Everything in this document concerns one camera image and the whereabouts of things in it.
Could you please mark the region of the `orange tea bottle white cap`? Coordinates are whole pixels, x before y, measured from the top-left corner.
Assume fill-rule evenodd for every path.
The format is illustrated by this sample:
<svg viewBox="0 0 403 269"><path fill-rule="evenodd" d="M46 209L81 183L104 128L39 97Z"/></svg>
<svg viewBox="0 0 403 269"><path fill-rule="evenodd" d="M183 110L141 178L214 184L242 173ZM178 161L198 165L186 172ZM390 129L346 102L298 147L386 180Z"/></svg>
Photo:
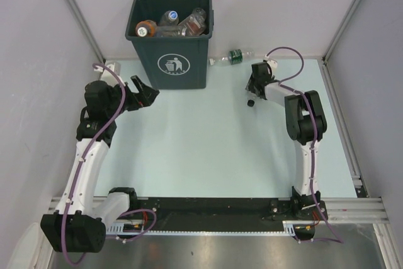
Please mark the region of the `orange tea bottle white cap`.
<svg viewBox="0 0 403 269"><path fill-rule="evenodd" d="M153 37L156 33L157 23L152 20L139 22L135 27L135 33L138 37Z"/></svg>

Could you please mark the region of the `green label clear bottle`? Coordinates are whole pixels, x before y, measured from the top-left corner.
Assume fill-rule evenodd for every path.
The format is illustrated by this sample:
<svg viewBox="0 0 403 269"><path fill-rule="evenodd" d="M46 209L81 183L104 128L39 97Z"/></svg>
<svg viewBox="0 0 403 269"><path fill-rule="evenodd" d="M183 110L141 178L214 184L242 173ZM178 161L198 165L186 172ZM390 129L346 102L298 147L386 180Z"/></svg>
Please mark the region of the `green label clear bottle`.
<svg viewBox="0 0 403 269"><path fill-rule="evenodd" d="M254 50L252 49L232 49L228 51L227 55L221 58L209 58L208 64L214 65L236 65L241 64L245 60L254 57Z"/></svg>

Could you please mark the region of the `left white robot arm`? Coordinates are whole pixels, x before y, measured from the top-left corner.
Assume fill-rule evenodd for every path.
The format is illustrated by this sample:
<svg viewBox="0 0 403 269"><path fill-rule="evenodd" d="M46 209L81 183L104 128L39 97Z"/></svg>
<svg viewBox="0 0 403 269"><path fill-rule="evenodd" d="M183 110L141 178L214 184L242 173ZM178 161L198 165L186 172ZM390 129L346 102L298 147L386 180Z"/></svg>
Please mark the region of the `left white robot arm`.
<svg viewBox="0 0 403 269"><path fill-rule="evenodd" d="M52 214L43 215L40 227L54 251L62 253L98 253L106 230L115 220L138 214L139 202L134 188L114 187L97 207L94 191L103 161L116 131L115 119L124 112L151 106L159 90L131 77L137 92L127 83L104 80L86 85L85 107L76 131L74 164L62 198Z"/></svg>

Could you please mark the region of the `clear cup silver base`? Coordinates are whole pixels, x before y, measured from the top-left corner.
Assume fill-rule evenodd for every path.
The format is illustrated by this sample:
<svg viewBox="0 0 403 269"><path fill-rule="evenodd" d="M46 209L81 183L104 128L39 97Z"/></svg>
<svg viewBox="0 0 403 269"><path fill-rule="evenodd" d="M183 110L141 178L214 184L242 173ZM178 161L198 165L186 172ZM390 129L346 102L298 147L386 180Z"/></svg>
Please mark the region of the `clear cup silver base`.
<svg viewBox="0 0 403 269"><path fill-rule="evenodd" d="M158 26L155 33L156 37L185 37L185 26Z"/></svg>

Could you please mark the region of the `large clear bottle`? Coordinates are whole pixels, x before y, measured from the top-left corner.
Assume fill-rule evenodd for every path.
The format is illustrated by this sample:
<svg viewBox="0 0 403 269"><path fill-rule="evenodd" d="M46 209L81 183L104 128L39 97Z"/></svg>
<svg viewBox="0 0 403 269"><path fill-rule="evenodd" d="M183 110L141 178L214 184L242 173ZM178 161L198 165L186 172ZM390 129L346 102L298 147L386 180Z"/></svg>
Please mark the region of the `large clear bottle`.
<svg viewBox="0 0 403 269"><path fill-rule="evenodd" d="M202 8L195 8L192 13L186 17L179 26L185 29L186 36L199 36L206 29L205 20L207 18L207 13Z"/></svg>

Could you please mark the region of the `pepsi label clear bottle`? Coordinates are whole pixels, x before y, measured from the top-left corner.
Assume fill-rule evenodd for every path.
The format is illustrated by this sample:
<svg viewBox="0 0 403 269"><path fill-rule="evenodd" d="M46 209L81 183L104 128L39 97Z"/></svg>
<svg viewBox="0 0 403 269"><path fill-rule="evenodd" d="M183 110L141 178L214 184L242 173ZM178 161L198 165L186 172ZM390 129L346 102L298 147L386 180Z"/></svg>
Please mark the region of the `pepsi label clear bottle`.
<svg viewBox="0 0 403 269"><path fill-rule="evenodd" d="M256 95L251 93L251 92L247 92L247 106L248 107L253 107L256 103Z"/></svg>

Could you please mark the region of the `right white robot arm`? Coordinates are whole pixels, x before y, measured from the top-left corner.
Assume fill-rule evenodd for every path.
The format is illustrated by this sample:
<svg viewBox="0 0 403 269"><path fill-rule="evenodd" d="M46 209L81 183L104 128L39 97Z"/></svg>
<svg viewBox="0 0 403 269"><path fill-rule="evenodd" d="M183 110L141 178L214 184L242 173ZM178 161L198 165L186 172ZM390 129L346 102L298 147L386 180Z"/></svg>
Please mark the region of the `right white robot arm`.
<svg viewBox="0 0 403 269"><path fill-rule="evenodd" d="M319 93L299 91L280 83L266 61L252 64L251 70L247 92L284 108L287 134L295 146L297 168L290 212L300 220L326 220L327 210L321 201L316 168L319 144L327 131Z"/></svg>

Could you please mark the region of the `clear bottle white cap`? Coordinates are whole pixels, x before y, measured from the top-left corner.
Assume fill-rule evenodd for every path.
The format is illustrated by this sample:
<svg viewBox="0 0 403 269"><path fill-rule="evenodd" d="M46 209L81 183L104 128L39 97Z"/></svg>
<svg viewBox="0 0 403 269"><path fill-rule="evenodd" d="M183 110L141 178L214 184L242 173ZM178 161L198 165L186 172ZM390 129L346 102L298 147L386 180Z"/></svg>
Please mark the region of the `clear bottle white cap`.
<svg viewBox="0 0 403 269"><path fill-rule="evenodd" d="M178 13L174 10L166 11L158 22L158 26L176 26L179 23Z"/></svg>

